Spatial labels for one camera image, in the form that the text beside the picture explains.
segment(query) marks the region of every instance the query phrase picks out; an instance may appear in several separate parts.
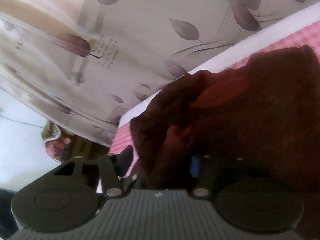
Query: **metal rivet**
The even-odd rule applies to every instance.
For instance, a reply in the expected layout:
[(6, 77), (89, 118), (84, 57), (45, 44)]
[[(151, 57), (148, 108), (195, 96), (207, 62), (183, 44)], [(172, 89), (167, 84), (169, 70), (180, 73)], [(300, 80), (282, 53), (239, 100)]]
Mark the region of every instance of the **metal rivet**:
[(136, 174), (134, 174), (134, 175), (131, 177), (131, 180), (132, 180), (132, 181), (135, 181), (137, 178), (138, 178), (138, 174), (136, 173)]
[(120, 190), (119, 188), (110, 188), (106, 193), (110, 197), (118, 197), (122, 194), (122, 190)]
[(207, 190), (206, 188), (197, 188), (193, 191), (193, 194), (198, 197), (205, 197), (209, 195), (209, 190)]

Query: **pink fabric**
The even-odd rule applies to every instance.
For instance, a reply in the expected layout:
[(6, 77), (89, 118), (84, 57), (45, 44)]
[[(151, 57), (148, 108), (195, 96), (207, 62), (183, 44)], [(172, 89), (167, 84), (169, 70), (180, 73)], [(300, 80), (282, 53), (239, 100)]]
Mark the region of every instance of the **pink fabric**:
[[(263, 51), (271, 51), (275, 49), (289, 48), (289, 47), (300, 47), (302, 45), (309, 45), (313, 48), (314, 52), (317, 54), (317, 57), (320, 61), (320, 21), (317, 21), (295, 33), (271, 44), (270, 46), (260, 50)], [(233, 64), (231, 68), (240, 68), (247, 64), (250, 56), (244, 58), (243, 60)], [(113, 140), (110, 152), (119, 154), (121, 153), (128, 145), (132, 145), (134, 148), (134, 159), (132, 165), (127, 173), (130, 174), (133, 166), (138, 160), (138, 154), (133, 144), (133, 139), (130, 132), (130, 123), (120, 127), (116, 136)]]

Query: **ribbed panel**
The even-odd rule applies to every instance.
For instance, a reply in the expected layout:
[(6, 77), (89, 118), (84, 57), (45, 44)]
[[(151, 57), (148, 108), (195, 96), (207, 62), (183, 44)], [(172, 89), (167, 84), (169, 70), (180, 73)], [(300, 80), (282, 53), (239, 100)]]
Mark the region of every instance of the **ribbed panel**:
[(207, 201), (184, 191), (133, 190), (109, 200), (86, 225), (61, 234), (21, 230), (11, 240), (301, 240), (294, 232), (273, 236), (249, 234), (222, 220)]

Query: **white wall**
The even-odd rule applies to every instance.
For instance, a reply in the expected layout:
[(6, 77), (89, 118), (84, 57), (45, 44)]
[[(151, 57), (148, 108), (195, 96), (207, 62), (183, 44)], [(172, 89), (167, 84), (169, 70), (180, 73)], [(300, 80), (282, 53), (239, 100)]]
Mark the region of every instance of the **white wall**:
[[(44, 127), (46, 119), (0, 90), (0, 115)], [(43, 148), (42, 129), (0, 116), (0, 188), (17, 191), (59, 165)]]

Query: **pink checkered fabric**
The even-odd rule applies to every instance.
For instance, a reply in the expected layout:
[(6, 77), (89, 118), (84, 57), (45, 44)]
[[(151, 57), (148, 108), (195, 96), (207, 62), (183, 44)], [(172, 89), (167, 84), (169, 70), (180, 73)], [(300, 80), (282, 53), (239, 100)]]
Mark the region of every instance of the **pink checkered fabric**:
[[(318, 56), (318, 60), (320, 61), (320, 21), (317, 21), (301, 30), (296, 31), (295, 33), (290, 34), (289, 36), (271, 44), (270, 46), (260, 50), (263, 51), (271, 51), (275, 49), (282, 49), (282, 48), (289, 48), (289, 47), (300, 47), (302, 45), (309, 45), (313, 48), (314, 52)], [(233, 64), (231, 68), (240, 68), (247, 64), (248, 59), (250, 56), (242, 59), (241, 61)], [(116, 136), (113, 140), (110, 152), (119, 154), (121, 153), (128, 145), (133, 144), (133, 139), (130, 132), (130, 123), (120, 127), (117, 132)], [(132, 165), (127, 173), (130, 174), (134, 164), (138, 160), (138, 154), (136, 149), (134, 148), (134, 159)]]

